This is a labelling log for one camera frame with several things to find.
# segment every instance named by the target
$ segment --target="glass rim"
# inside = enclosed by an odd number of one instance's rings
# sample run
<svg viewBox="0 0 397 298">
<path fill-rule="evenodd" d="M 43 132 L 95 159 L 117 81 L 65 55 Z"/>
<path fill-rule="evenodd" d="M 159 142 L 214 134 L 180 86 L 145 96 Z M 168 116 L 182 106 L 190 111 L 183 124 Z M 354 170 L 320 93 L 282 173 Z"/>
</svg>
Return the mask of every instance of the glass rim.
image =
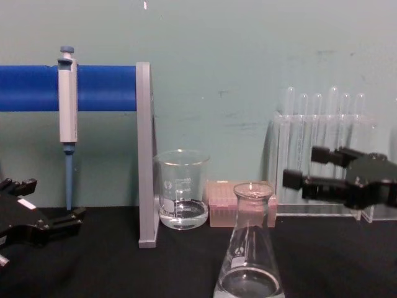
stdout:
<svg viewBox="0 0 397 298">
<path fill-rule="evenodd" d="M 242 191 L 238 190 L 242 186 L 247 186 L 247 185 L 265 186 L 269 191 L 267 193 L 264 192 L 261 195 L 255 195 L 254 193 L 247 194 L 247 192 L 242 192 Z M 233 192 L 234 192 L 234 194 L 236 194 L 239 197 L 243 197 L 246 199 L 252 199 L 252 200 L 270 199 L 274 195 L 273 186 L 267 181 L 249 181 L 249 182 L 239 183 L 234 186 Z"/>
<path fill-rule="evenodd" d="M 187 153 L 187 154 L 192 153 L 196 156 L 201 156 L 202 158 L 200 161 L 196 161 L 193 163 L 172 163 L 170 161 L 160 160 L 161 157 L 164 157 L 166 155 L 175 154 L 175 153 Z M 197 166 L 197 165 L 203 165 L 204 163 L 208 162 L 210 160 L 210 155 L 208 155 L 200 150 L 175 149 L 175 150 L 161 152 L 161 153 L 157 154 L 156 156 L 154 156 L 153 159 L 155 161 L 158 161 L 159 163 L 162 163 L 162 164 L 168 165 L 168 166 Z"/>
</svg>

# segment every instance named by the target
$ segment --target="blue pipette holder bar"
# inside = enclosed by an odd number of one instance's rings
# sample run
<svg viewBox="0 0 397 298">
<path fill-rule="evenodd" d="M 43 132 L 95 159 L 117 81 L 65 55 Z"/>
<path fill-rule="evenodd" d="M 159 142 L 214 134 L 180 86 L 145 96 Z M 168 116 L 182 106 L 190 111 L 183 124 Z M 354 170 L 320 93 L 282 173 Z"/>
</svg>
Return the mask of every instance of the blue pipette holder bar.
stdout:
<svg viewBox="0 0 397 298">
<path fill-rule="evenodd" d="M 58 112 L 58 66 L 0 66 L 0 112 Z M 78 66 L 78 111 L 136 111 L 141 248 L 156 246 L 157 173 L 153 171 L 156 137 L 151 68 Z"/>
</svg>

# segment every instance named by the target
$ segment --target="black table surface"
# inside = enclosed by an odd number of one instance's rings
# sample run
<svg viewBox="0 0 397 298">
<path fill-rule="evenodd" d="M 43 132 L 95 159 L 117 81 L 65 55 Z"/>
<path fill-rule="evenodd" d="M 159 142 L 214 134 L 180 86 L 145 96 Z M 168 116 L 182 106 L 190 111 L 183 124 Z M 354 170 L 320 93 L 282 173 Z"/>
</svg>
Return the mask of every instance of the black table surface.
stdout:
<svg viewBox="0 0 397 298">
<path fill-rule="evenodd" d="M 88 208 L 77 237 L 0 251 L 0 297 L 212 296 L 231 228 L 160 225 L 139 249 L 138 225 L 137 207 Z M 279 217 L 270 234 L 287 298 L 397 297 L 397 222 Z"/>
</svg>

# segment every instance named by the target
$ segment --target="white label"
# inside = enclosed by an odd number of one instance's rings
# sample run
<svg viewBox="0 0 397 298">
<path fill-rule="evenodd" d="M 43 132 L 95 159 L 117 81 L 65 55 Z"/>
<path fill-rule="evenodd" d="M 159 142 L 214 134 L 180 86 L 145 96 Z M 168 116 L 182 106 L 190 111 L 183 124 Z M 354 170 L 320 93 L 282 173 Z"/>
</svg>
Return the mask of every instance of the white label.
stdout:
<svg viewBox="0 0 397 298">
<path fill-rule="evenodd" d="M 174 213 L 174 201 L 170 199 L 163 199 L 163 209 L 169 213 Z"/>
<path fill-rule="evenodd" d="M 242 266 L 246 262 L 245 256 L 237 256 L 231 260 L 230 268 Z"/>
<path fill-rule="evenodd" d="M 36 209 L 36 206 L 34 206 L 32 203 L 26 201 L 25 199 L 18 200 L 18 203 L 24 205 L 26 208 L 29 208 L 30 210 Z"/>
<path fill-rule="evenodd" d="M 5 244 L 6 240 L 7 240 L 7 236 L 1 237 L 0 238 L 0 245 Z"/>
</svg>

